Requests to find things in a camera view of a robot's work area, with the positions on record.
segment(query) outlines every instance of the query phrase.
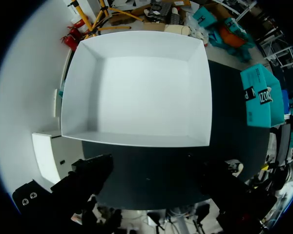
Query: screw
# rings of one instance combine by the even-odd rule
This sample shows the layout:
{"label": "screw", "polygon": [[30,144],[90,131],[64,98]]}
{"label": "screw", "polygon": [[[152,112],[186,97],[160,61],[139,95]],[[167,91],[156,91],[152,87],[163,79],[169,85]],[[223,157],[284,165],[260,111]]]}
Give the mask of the screw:
{"label": "screw", "polygon": [[23,201],[21,201],[21,202],[22,202],[23,206],[26,206],[29,203],[27,198],[24,198]]}
{"label": "screw", "polygon": [[31,193],[31,194],[30,194],[30,198],[31,198],[31,199],[34,199],[34,198],[36,198],[36,197],[37,197],[37,193]]}

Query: black bracket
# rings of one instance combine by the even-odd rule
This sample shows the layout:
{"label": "black bracket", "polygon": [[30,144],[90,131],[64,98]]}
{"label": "black bracket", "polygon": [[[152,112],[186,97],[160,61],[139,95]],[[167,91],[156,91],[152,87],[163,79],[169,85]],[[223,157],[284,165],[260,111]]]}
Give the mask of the black bracket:
{"label": "black bracket", "polygon": [[71,5],[73,5],[73,6],[79,6],[79,3],[77,2],[77,1],[72,1],[69,5],[67,5],[67,6],[71,6]]}
{"label": "black bracket", "polygon": [[108,9],[108,6],[101,7],[101,11],[104,11],[104,10],[107,10],[107,9]]}

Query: plastic bag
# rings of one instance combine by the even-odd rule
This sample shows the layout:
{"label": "plastic bag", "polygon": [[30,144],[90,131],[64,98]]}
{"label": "plastic bag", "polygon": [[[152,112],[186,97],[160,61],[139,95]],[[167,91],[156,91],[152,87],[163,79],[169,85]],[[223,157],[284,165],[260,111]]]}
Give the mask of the plastic bag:
{"label": "plastic bag", "polygon": [[190,36],[194,38],[201,39],[206,45],[209,42],[209,33],[208,31],[201,27],[197,20],[193,18],[192,14],[186,12],[185,26],[188,26],[191,30]]}

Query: orange object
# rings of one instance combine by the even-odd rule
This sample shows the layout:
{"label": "orange object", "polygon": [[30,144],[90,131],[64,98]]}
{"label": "orange object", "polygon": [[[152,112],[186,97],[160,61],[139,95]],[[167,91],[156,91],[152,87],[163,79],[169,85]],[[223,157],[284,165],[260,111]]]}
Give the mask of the orange object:
{"label": "orange object", "polygon": [[218,28],[219,35],[221,36],[222,40],[225,44],[228,44],[231,47],[239,48],[240,46],[246,43],[245,40],[238,37],[237,35],[231,33],[228,28],[224,25]]}

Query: black device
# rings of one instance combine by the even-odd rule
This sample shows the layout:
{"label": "black device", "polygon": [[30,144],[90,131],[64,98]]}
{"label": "black device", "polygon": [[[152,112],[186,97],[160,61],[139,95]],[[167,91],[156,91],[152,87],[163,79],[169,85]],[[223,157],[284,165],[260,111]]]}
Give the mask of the black device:
{"label": "black device", "polygon": [[[202,192],[209,194],[220,209],[217,220],[230,234],[258,234],[263,230],[261,219],[276,202],[265,190],[252,189],[232,175],[225,162],[202,163],[189,160],[192,172]],[[19,211],[31,224],[72,226],[70,218],[82,210],[83,227],[98,234],[110,234],[121,223],[121,211],[116,210],[105,224],[97,224],[92,210],[96,204],[92,194],[99,194],[104,182],[113,170],[112,155],[101,155],[72,164],[73,171],[49,193],[35,181],[24,184],[12,195]]]}

